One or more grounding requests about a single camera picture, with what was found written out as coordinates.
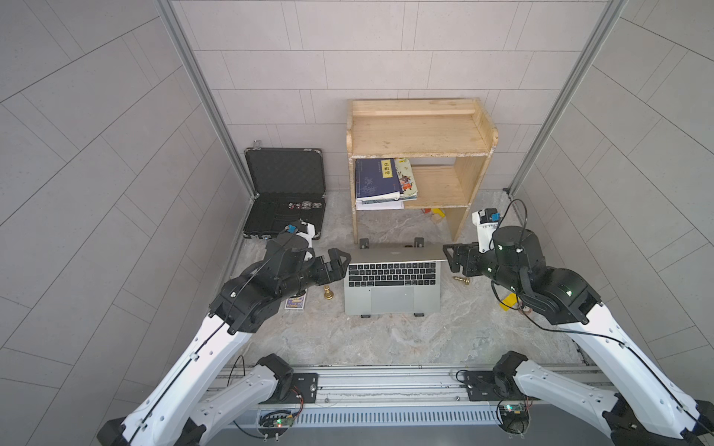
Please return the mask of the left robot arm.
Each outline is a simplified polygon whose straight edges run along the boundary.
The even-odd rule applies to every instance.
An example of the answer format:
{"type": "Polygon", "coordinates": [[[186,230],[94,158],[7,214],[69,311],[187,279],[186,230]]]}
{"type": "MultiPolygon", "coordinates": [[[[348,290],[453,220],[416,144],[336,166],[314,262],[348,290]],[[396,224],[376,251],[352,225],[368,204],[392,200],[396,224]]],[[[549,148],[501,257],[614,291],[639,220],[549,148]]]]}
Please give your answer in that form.
{"type": "Polygon", "coordinates": [[[292,368],[275,354],[213,397],[206,391],[224,365],[290,297],[343,280],[349,253],[316,256],[312,225],[295,223],[266,245],[262,261],[223,284],[193,341],[146,400],[108,421],[102,445],[206,445],[240,414],[288,393],[292,368]]]}

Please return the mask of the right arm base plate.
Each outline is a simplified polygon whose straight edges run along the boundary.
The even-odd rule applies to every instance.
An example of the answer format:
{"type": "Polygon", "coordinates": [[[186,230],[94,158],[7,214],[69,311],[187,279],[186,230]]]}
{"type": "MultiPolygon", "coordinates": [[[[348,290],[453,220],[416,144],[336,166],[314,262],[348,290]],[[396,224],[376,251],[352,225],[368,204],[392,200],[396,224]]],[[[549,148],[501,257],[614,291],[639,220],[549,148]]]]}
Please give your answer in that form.
{"type": "Polygon", "coordinates": [[[469,401],[525,401],[511,377],[492,371],[460,370],[456,379],[466,388],[469,401]]]}

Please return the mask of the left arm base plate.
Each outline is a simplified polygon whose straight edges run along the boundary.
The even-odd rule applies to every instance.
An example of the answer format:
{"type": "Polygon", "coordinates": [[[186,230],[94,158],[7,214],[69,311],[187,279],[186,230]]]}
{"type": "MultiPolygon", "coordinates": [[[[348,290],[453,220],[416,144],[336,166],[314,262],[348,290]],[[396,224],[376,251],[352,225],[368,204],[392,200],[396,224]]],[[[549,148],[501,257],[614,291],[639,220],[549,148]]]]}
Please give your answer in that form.
{"type": "Polygon", "coordinates": [[[318,374],[296,373],[289,383],[280,382],[273,395],[263,404],[315,403],[318,388],[318,374]]]}

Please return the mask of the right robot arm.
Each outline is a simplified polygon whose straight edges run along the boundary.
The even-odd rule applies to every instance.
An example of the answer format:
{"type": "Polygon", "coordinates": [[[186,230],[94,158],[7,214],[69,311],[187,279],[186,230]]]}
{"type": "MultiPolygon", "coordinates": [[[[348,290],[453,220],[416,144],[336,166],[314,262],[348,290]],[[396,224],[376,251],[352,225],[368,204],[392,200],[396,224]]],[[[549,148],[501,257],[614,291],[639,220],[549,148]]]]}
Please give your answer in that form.
{"type": "Polygon", "coordinates": [[[445,245],[454,273],[485,277],[569,336],[614,385],[598,390],[510,351],[493,369],[505,399],[554,405],[600,430],[615,445],[699,445],[713,432],[713,404],[681,390],[643,353],[600,295],[578,273],[550,267],[538,237],[501,227],[487,243],[445,245]]]}

